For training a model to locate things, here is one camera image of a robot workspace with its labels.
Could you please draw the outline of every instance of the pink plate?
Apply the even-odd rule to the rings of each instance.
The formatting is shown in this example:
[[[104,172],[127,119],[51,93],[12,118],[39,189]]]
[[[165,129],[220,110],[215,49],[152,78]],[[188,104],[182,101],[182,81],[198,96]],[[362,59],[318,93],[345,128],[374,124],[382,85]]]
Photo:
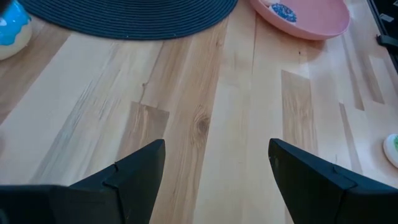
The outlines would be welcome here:
[[[273,13],[262,0],[250,0],[268,22],[286,33],[308,40],[325,40],[342,34],[349,25],[349,12],[343,0],[280,0],[297,16],[291,24]]]

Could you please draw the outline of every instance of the round placemat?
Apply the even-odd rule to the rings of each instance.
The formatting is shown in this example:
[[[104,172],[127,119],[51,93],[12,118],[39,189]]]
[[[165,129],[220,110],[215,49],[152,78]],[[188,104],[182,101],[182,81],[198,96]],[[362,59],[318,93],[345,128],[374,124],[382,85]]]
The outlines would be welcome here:
[[[224,19],[238,0],[19,0],[33,15],[100,37],[162,40]]]

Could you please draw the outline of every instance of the wooden table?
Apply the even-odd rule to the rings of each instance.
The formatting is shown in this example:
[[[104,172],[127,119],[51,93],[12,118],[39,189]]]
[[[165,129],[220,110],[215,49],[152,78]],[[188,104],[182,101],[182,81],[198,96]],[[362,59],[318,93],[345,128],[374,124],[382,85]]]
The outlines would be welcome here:
[[[398,187],[398,76],[366,1],[326,42],[296,39],[246,1],[164,42],[100,39],[33,20],[0,62],[0,184],[72,184],[158,138],[167,158],[151,223],[291,223],[267,158],[281,138]]]

